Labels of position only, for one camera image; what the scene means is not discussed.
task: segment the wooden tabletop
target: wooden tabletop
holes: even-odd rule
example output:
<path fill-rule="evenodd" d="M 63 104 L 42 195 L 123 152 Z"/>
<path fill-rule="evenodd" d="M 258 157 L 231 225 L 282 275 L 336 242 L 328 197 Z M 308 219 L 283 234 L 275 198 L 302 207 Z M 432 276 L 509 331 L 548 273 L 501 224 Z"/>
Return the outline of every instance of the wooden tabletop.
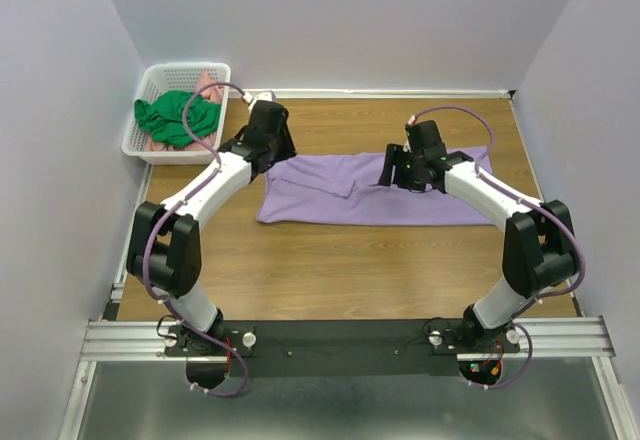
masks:
<path fill-rule="evenodd" d="M 404 143 L 404 122 L 443 99 L 282 100 L 300 154 L 383 152 Z M 509 102 L 464 99 L 496 132 L 494 173 L 537 196 Z M 224 137 L 247 121 L 229 102 Z M 431 115 L 447 147 L 485 145 L 488 135 L 456 111 Z M 201 166 L 157 166 L 147 198 L 160 202 L 189 183 Z M 503 236 L 491 226 L 356 227 L 259 224 L 264 180 L 238 192 L 202 232 L 200 279 L 209 297 L 234 320 L 391 319 L 459 317 L 501 273 Z M 156 320 L 165 313 L 133 277 L 126 282 L 119 320 Z M 550 298 L 529 316 L 574 316 L 568 297 Z"/>

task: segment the white wall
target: white wall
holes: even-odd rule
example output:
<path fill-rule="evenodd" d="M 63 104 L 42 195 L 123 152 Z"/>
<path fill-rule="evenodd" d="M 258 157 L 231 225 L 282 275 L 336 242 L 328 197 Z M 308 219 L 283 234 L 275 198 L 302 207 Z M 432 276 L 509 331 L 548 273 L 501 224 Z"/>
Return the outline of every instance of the white wall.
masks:
<path fill-rule="evenodd" d="M 0 438 L 57 438 L 141 166 L 119 142 L 142 62 L 109 0 L 0 0 Z"/>
<path fill-rule="evenodd" d="M 143 60 L 247 87 L 516 88 L 567 0 L 113 0 Z"/>
<path fill-rule="evenodd" d="M 587 255 L 579 300 L 604 314 L 640 420 L 640 0 L 571 0 L 515 96 L 547 199 Z"/>

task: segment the white metal frame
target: white metal frame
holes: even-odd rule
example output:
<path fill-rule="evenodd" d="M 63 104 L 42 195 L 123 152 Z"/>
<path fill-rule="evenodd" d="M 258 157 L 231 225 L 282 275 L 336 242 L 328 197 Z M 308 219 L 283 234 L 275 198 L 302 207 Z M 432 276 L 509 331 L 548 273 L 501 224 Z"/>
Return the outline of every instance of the white metal frame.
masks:
<path fill-rule="evenodd" d="M 248 89 L 251 93 L 264 90 L 268 89 Z M 279 89 L 273 91 L 278 98 L 509 98 L 506 90 Z M 520 130 L 518 118 L 513 110 L 513 102 L 509 100 L 509 103 L 516 126 Z M 524 147 L 538 194 L 540 198 L 543 198 L 529 152 L 526 145 Z M 147 165 L 144 170 L 136 207 L 144 202 L 147 196 L 152 169 L 151 165 Z M 127 237 L 130 236 L 132 226 L 133 214 Z M 127 250 L 128 242 L 123 247 L 113 282 L 111 293 L 113 302 L 119 302 L 122 298 L 122 291 L 127 279 L 125 270 Z M 528 318 L 520 319 L 519 322 L 531 333 L 535 358 L 591 357 L 618 438 L 620 440 L 640 438 L 624 391 L 616 378 L 611 363 L 611 357 L 615 356 L 615 352 L 602 318 Z M 166 330 L 169 325 L 171 323 L 167 322 L 163 328 Z M 155 329 L 156 322 L 89 323 L 59 440 L 78 438 L 98 362 L 226 361 L 226 357 L 189 359 L 165 357 L 163 340 L 157 336 Z M 513 358 L 525 356 L 527 345 L 523 338 L 520 339 L 520 346 L 521 353 L 506 356 Z M 479 357 L 477 355 L 458 355 L 459 360 L 476 358 Z"/>

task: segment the gray floor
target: gray floor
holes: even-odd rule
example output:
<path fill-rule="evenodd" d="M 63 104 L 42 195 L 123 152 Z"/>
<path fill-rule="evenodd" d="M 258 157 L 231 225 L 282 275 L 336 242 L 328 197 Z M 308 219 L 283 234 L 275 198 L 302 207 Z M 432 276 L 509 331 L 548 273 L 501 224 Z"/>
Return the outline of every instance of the gray floor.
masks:
<path fill-rule="evenodd" d="M 534 360 L 521 381 L 489 392 L 445 377 L 287 378 L 256 379 L 227 400 L 190 392 L 183 368 L 99 365 L 80 438 L 615 438 L 589 359 Z"/>

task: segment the purple towel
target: purple towel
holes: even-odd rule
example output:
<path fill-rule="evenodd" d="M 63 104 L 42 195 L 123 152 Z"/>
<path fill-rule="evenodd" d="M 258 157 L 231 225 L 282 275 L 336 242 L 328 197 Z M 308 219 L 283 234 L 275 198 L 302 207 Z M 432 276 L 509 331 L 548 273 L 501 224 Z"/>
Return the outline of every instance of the purple towel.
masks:
<path fill-rule="evenodd" d="M 484 147 L 462 150 L 479 156 Z M 487 225 L 463 201 L 438 191 L 412 193 L 378 186 L 384 154 L 298 155 L 265 174 L 264 204 L 257 220 L 334 225 Z M 489 159 L 481 162 L 491 172 Z"/>

